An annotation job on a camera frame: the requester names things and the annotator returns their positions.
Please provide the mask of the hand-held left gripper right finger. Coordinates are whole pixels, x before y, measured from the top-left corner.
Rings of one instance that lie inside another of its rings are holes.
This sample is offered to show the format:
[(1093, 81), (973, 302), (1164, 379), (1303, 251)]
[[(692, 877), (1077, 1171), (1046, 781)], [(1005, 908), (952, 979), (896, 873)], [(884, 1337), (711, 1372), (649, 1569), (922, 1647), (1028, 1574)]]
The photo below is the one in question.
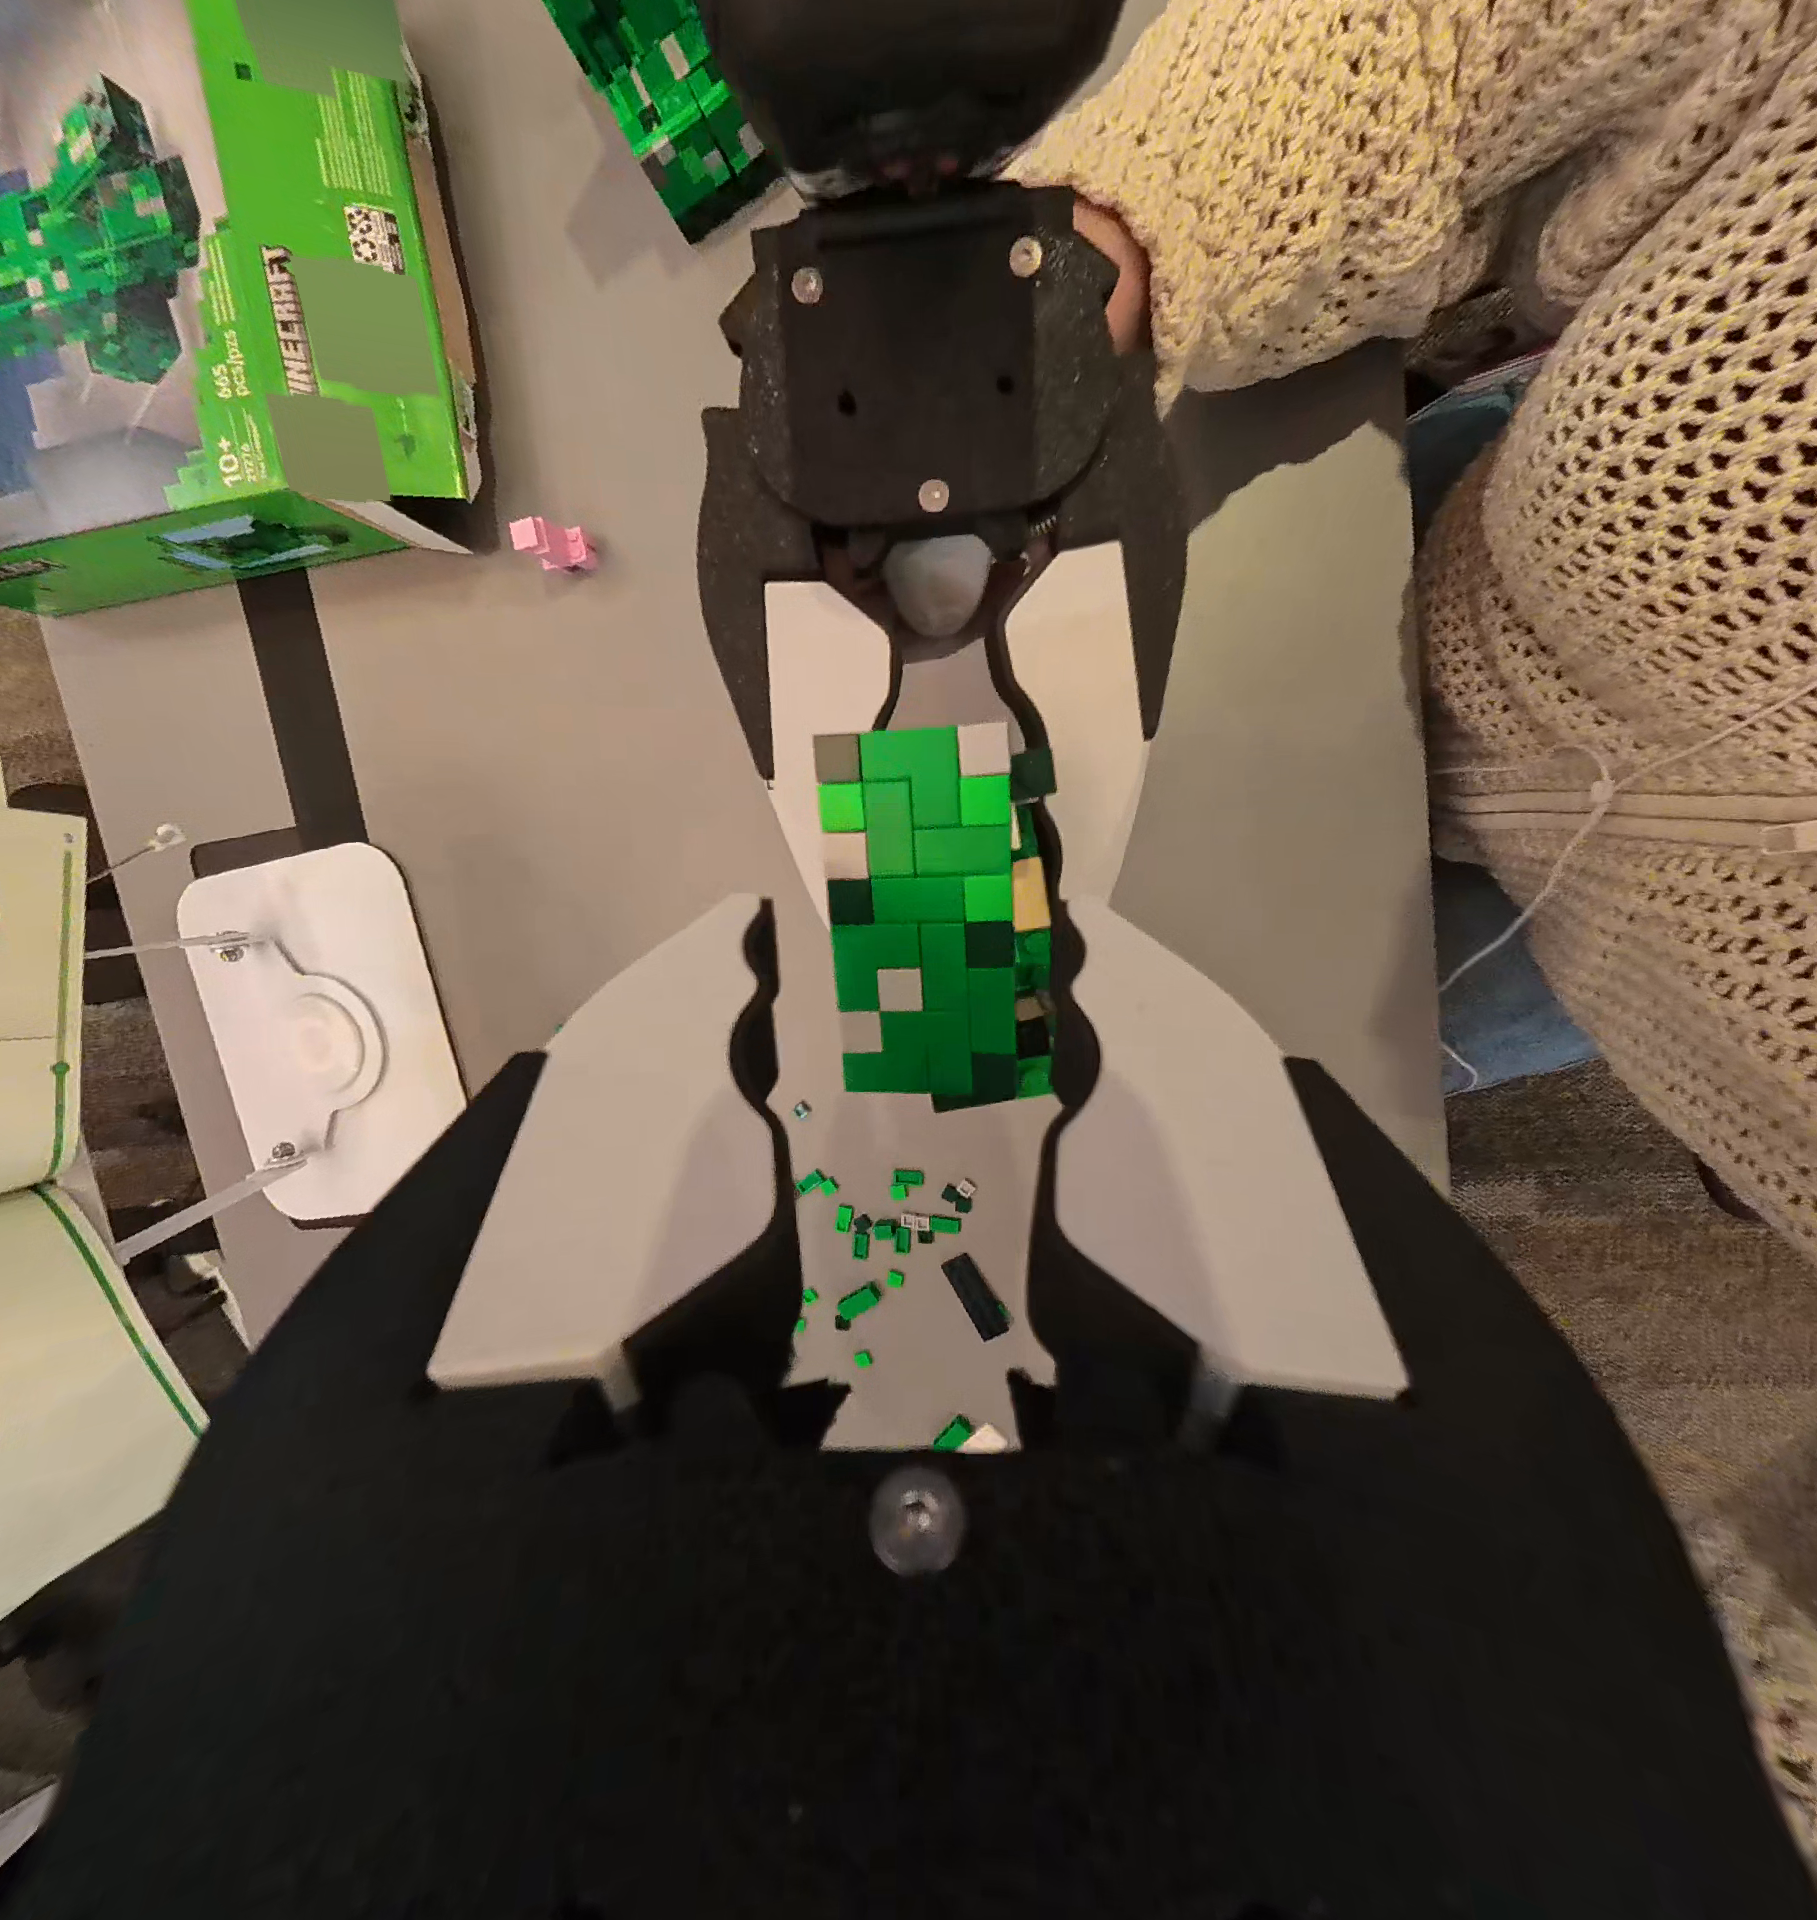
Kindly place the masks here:
[(1064, 1388), (1169, 1420), (1269, 1386), (1392, 1401), (1401, 1346), (1283, 1050), (1110, 903), (1064, 903), (1030, 1318)]

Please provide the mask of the green cardboard lego box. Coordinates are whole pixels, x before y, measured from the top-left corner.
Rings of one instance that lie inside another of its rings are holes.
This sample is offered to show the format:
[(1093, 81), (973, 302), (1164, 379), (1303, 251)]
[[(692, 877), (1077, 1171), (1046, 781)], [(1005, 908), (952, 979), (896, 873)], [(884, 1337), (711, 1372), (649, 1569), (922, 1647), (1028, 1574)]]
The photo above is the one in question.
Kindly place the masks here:
[(479, 486), (393, 6), (0, 1), (0, 607), (463, 556)]

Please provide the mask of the cream knit sweater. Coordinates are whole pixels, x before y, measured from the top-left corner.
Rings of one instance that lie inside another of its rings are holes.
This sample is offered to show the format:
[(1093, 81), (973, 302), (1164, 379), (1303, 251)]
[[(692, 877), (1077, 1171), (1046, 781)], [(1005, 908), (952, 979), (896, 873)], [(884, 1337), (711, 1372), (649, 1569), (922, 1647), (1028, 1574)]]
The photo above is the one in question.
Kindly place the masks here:
[[(1543, 378), (1423, 565), (1444, 765), (1623, 765), (1815, 675), (1817, 417), (1577, 415)], [(1817, 707), (1664, 788), (1817, 796)], [(1551, 845), (1478, 842), (1520, 890)], [(1817, 859), (1617, 838), (1527, 944), (1650, 1114), (1817, 1266)]]

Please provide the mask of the green lego creeper figure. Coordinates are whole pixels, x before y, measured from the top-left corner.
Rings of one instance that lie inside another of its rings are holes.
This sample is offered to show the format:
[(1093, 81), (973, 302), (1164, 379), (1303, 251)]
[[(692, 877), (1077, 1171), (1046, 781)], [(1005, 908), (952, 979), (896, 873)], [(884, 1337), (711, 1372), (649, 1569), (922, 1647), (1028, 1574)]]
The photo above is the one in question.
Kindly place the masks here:
[(546, 1), (680, 237), (695, 243), (779, 179), (715, 65), (693, 1)]

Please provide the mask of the green tiled lego panel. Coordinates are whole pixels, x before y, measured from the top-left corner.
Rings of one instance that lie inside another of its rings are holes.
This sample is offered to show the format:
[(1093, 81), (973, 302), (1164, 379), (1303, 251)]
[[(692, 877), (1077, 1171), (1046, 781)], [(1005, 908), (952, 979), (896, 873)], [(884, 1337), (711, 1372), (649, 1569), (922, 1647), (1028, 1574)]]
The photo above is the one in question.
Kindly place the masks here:
[(1017, 1100), (1009, 721), (863, 738), (854, 847), (870, 876), (828, 883), (841, 1072), (850, 1093), (936, 1112)]

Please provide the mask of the white drawstring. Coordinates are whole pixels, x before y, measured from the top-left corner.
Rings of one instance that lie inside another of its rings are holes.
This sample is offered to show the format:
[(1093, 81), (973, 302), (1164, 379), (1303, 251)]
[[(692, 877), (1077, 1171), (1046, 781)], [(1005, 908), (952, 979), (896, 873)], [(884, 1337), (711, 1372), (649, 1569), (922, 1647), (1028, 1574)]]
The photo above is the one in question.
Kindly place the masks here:
[[(1531, 928), (1543, 924), (1546, 903), (1566, 895), (1581, 859), (1614, 840), (1791, 866), (1817, 859), (1817, 794), (1720, 796), (1664, 785), (1670, 773), (1692, 772), (1697, 760), (1767, 732), (1802, 707), (1817, 707), (1817, 673), (1688, 745), (1669, 745), (1623, 765), (1611, 765), (1604, 753), (1573, 744), (1510, 763), (1438, 769), (1431, 780), (1431, 812), (1440, 856), (1491, 869), (1491, 858), (1478, 847), (1491, 833), (1535, 833), (1553, 842), (1543, 858), (1543, 873), (1528, 888), (1498, 882), (1515, 902), (1516, 915), (1450, 978), (1440, 978), (1438, 993), (1462, 981), (1509, 939), (1523, 937), (1527, 944)], [(1535, 960), (1546, 979), (1543, 961)], [(1554, 986), (1551, 989), (1598, 1051), (1592, 1030), (1577, 1020), (1573, 1000)]]

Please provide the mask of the person's right forearm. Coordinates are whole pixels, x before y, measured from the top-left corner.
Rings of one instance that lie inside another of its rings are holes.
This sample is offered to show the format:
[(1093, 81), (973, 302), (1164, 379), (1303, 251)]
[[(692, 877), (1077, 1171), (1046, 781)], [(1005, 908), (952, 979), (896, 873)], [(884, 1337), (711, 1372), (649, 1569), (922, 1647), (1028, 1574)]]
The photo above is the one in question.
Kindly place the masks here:
[(1817, 3), (1169, 3), (1009, 178), (1141, 250), (1163, 400), (1414, 337), (1560, 178), (1543, 403), (1817, 420)]

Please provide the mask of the white instruction booklet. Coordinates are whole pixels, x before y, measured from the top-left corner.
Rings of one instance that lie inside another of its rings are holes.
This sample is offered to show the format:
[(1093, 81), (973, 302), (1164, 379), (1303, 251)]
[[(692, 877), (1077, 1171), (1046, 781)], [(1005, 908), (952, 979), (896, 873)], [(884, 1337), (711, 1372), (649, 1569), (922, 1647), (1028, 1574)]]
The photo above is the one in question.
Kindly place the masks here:
[(203, 1411), (96, 1221), (79, 1148), (83, 825), (0, 761), (0, 1624), (146, 1523)]

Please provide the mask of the blue cloth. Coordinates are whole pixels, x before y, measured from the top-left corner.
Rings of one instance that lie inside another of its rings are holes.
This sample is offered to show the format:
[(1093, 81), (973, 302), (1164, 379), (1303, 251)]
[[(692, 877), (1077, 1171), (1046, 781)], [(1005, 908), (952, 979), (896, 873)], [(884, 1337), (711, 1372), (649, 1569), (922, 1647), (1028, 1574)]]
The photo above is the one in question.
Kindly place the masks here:
[[(1516, 389), (1498, 385), (1437, 398), (1408, 420), (1406, 478), (1421, 558), (1450, 488), (1497, 441), (1515, 403)], [(1516, 915), (1486, 868), (1444, 856), (1433, 859), (1433, 908), (1440, 979)], [(1438, 1010), (1447, 1093), (1560, 1074), (1596, 1057), (1591, 1036), (1566, 1014), (1520, 936), (1448, 986)]]

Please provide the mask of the pile of loose lego pieces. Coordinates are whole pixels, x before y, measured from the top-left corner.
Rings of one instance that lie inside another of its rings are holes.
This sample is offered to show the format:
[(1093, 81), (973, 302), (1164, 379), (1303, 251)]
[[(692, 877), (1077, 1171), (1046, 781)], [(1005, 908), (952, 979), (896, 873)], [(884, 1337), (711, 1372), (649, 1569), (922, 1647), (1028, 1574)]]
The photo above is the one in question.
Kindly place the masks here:
[(778, 1093), (792, 1149), (807, 1363), (858, 1383), (942, 1373), (984, 1341), (969, 1196), (980, 1157), (964, 1114), (921, 1095)]

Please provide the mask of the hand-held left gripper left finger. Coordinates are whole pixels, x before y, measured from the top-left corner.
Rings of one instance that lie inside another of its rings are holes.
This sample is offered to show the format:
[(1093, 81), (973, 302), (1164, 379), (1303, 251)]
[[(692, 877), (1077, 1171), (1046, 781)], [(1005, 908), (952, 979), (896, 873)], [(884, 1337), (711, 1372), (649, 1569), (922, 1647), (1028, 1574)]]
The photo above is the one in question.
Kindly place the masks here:
[(610, 1408), (681, 1379), (778, 1388), (792, 1192), (770, 900), (734, 894), (613, 976), (539, 1055), (427, 1375), (594, 1381)]

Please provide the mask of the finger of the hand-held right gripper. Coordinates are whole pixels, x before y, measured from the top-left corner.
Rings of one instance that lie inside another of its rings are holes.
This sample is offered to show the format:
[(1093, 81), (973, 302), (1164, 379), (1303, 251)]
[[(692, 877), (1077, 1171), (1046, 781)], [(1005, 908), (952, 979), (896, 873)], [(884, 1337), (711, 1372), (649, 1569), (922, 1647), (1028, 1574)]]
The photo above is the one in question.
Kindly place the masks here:
[(1067, 900), (1112, 898), (1151, 752), (1123, 563), (1115, 540), (1054, 554), (1005, 627), (1054, 765), (1046, 809)]
[(812, 900), (870, 876), (863, 738), (892, 686), (884, 629), (824, 581), (764, 588), (775, 821)]

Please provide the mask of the white mounting plate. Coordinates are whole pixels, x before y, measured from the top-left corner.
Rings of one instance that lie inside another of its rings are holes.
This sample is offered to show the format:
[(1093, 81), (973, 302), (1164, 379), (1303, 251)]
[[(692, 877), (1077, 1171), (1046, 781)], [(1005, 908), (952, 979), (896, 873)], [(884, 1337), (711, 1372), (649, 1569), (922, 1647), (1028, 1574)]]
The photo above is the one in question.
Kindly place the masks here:
[(390, 854), (339, 842), (197, 876), (176, 928), (270, 1206), (302, 1227), (372, 1211), (466, 1104)]

